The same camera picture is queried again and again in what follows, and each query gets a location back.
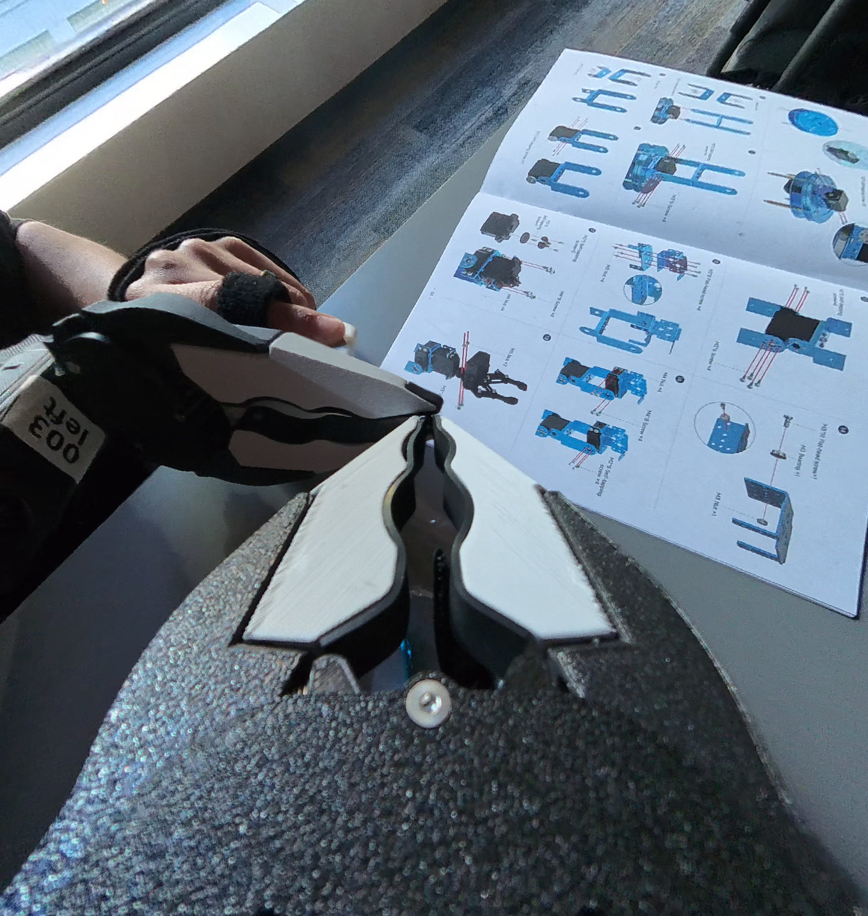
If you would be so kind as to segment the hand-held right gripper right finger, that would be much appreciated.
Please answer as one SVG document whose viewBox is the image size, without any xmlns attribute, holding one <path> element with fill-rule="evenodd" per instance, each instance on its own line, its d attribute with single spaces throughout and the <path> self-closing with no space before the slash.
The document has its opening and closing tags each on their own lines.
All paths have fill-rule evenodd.
<svg viewBox="0 0 868 916">
<path fill-rule="evenodd" d="M 468 652 L 616 638 L 542 489 L 447 418 L 435 418 L 451 549 L 450 622 Z"/>
</svg>

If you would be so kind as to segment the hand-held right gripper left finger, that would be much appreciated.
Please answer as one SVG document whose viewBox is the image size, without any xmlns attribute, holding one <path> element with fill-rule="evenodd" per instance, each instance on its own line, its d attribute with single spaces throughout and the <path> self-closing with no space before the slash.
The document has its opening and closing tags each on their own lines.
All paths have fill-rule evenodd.
<svg viewBox="0 0 868 916">
<path fill-rule="evenodd" d="M 399 647 L 408 620 L 401 529 L 415 509 L 424 427 L 410 418 L 314 488 L 244 641 L 305 652 Z"/>
</svg>

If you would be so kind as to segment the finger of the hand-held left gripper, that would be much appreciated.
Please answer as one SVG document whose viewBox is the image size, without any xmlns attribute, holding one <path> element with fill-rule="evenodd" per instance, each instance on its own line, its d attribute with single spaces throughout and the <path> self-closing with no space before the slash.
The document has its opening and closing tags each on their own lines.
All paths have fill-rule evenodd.
<svg viewBox="0 0 868 916">
<path fill-rule="evenodd" d="M 268 345 L 281 392 L 268 398 L 268 415 L 288 421 L 390 425 L 440 411 L 439 396 L 412 386 L 346 352 L 283 333 Z"/>
<path fill-rule="evenodd" d="M 214 477 L 252 486 L 289 483 L 334 472 L 411 415 L 422 398 L 326 398 L 321 406 L 282 398 L 221 403 L 230 425 L 212 458 Z"/>
</svg>

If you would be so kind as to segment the person's left forearm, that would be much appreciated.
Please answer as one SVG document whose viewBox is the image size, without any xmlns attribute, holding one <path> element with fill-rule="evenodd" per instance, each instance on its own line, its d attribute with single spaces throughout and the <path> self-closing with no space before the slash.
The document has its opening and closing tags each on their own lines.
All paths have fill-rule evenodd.
<svg viewBox="0 0 868 916">
<path fill-rule="evenodd" d="M 104 300 L 124 256 L 0 210 L 0 350 Z"/>
</svg>

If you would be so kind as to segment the person's left hand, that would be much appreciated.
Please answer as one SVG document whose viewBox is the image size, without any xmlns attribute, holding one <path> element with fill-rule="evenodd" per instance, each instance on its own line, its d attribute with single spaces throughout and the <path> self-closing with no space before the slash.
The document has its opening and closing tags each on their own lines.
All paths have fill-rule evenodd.
<svg viewBox="0 0 868 916">
<path fill-rule="evenodd" d="M 177 293 L 226 321 L 300 334 L 332 347 L 353 346 L 356 329 L 317 312 L 293 271 L 253 238 L 197 229 L 140 249 L 115 274 L 108 298 L 129 302 Z"/>
</svg>

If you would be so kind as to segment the white instruction sheet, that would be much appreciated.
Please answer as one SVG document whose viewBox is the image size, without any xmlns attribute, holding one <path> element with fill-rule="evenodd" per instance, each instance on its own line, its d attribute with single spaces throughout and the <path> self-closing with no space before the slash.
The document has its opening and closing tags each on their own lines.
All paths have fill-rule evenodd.
<svg viewBox="0 0 868 916">
<path fill-rule="evenodd" d="M 856 615 L 868 118 L 563 52 L 383 367 L 544 487 Z"/>
</svg>

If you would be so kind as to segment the window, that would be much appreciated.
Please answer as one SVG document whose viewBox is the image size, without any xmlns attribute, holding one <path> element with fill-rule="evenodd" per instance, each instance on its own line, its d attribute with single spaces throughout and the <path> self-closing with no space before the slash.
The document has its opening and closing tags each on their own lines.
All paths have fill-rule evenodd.
<svg viewBox="0 0 868 916">
<path fill-rule="evenodd" d="M 299 4 L 0 1 L 0 177 L 250 7 L 233 48 Z"/>
</svg>

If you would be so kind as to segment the black office chair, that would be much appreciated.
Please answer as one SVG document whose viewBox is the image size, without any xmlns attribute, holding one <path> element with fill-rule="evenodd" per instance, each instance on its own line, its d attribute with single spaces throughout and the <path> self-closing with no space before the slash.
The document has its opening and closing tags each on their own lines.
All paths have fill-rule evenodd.
<svg viewBox="0 0 868 916">
<path fill-rule="evenodd" d="M 868 115 L 868 1 L 751 1 L 712 77 Z"/>
</svg>

